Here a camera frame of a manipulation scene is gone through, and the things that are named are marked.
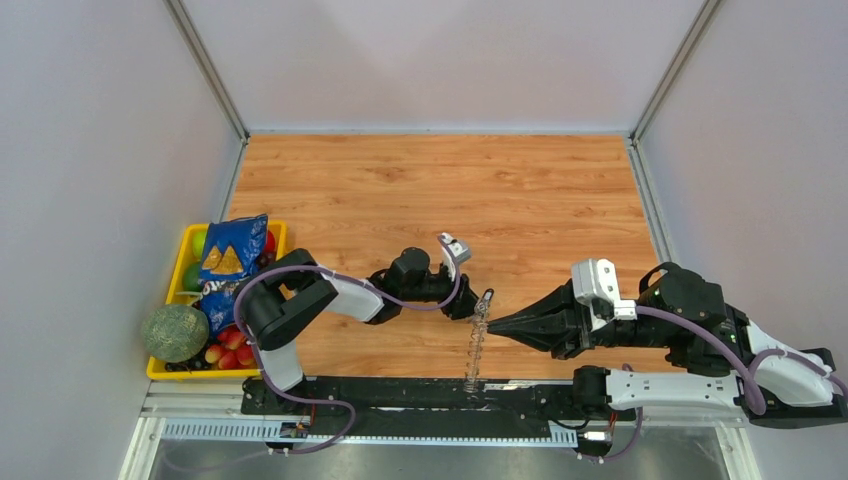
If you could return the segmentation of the key with black tag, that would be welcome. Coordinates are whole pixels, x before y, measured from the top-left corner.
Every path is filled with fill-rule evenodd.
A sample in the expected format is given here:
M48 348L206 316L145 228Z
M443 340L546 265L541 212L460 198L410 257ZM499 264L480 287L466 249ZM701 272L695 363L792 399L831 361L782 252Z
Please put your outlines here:
M474 307L475 319L481 319L482 321L486 321L488 319L493 297L494 290L492 288L488 288L484 291Z

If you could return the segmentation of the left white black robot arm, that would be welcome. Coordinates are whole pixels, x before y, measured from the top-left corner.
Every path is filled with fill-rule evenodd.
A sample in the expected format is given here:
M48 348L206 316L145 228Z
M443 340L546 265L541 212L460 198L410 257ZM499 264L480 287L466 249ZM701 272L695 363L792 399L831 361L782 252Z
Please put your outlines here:
M233 293L233 319L254 347L269 385L269 403L283 414L304 405L296 339L322 313L368 325L383 324L405 309L436 310L451 320L471 317L478 297L460 270L471 250L448 234L439 241L437 270L431 270L426 251L409 247L387 268L359 279L319 264L306 249L295 249L241 281Z

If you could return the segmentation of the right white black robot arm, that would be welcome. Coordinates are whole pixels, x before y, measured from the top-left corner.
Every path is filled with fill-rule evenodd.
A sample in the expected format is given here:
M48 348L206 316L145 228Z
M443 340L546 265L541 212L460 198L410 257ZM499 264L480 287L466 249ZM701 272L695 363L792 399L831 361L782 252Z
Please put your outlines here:
M798 350L728 304L720 285L665 262L624 298L614 264L576 263L570 279L534 304L490 323L492 334L554 359L597 348L660 348L669 373L584 366L571 403L584 417L644 407L740 410L757 426L801 429L844 423L847 388L825 348Z

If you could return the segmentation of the large metal keyring with clips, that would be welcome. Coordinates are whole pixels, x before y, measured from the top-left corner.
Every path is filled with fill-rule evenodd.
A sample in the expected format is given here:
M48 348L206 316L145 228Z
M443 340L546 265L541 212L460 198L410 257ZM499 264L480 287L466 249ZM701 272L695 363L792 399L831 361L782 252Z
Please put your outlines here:
M486 312L479 311L474 314L470 322L471 333L468 344L468 359L463 384L463 390L467 394L474 394L479 389L478 380L480 362L483 353L483 343L487 332L487 317L488 314Z

